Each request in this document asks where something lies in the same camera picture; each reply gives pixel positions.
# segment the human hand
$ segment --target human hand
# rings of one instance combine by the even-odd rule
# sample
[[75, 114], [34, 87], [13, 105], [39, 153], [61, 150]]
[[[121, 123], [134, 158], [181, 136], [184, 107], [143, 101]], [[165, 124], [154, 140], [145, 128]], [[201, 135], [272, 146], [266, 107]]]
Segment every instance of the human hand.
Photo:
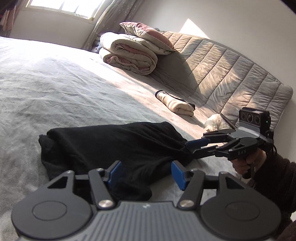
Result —
[[238, 174], [245, 174], [250, 169], [250, 164], [254, 163], [255, 172], [263, 165], [266, 160], [266, 153], [261, 149], [257, 149], [256, 152], [247, 156], [246, 159], [235, 159], [232, 160], [232, 167], [236, 170]]

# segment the white plush item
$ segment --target white plush item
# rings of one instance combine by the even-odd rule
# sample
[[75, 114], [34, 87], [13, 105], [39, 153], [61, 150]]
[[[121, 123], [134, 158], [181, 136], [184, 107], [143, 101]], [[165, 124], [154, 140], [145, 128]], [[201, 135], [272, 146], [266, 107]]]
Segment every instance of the white plush item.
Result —
[[231, 126], [222, 118], [220, 114], [210, 116], [205, 122], [205, 130], [207, 132], [228, 128], [231, 128]]
[[170, 111], [176, 114], [193, 116], [194, 108], [187, 102], [175, 99], [164, 91], [157, 93], [156, 97], [165, 104]]

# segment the folded clothing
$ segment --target folded clothing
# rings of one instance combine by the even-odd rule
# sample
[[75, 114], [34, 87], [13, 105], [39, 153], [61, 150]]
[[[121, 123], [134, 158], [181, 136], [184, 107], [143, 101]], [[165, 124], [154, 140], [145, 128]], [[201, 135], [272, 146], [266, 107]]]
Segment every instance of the folded clothing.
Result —
[[193, 159], [186, 142], [168, 122], [55, 128], [39, 137], [50, 180], [67, 170], [80, 175], [107, 169], [120, 160], [124, 176], [110, 193], [117, 200], [133, 201], [152, 196], [149, 184], [170, 174], [173, 160], [187, 165]]
[[103, 61], [114, 67], [140, 75], [150, 74], [156, 67], [155, 53], [126, 34], [104, 33], [100, 43], [103, 48], [99, 54]]
[[155, 97], [159, 99], [163, 104], [169, 108], [170, 111], [181, 114], [181, 115], [194, 115], [195, 105], [186, 102], [183, 99], [176, 98], [171, 96], [163, 90], [159, 90], [155, 93]]

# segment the dark sweater sleeve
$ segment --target dark sweater sleeve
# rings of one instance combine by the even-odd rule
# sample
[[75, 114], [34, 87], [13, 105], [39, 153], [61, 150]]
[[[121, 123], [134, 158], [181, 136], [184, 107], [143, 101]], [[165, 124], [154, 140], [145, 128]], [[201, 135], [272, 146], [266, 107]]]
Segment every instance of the dark sweater sleeve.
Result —
[[270, 154], [249, 185], [272, 200], [282, 212], [296, 211], [296, 163]]
[[287, 226], [276, 241], [296, 241], [296, 221]]

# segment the pillow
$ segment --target pillow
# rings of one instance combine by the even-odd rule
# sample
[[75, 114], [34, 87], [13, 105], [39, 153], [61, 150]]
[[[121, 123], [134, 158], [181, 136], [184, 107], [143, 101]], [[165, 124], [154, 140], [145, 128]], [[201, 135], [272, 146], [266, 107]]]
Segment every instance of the pillow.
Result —
[[128, 35], [134, 35], [146, 39], [164, 50], [176, 51], [173, 44], [167, 37], [145, 24], [122, 22], [120, 23], [120, 26], [124, 28], [126, 34]]

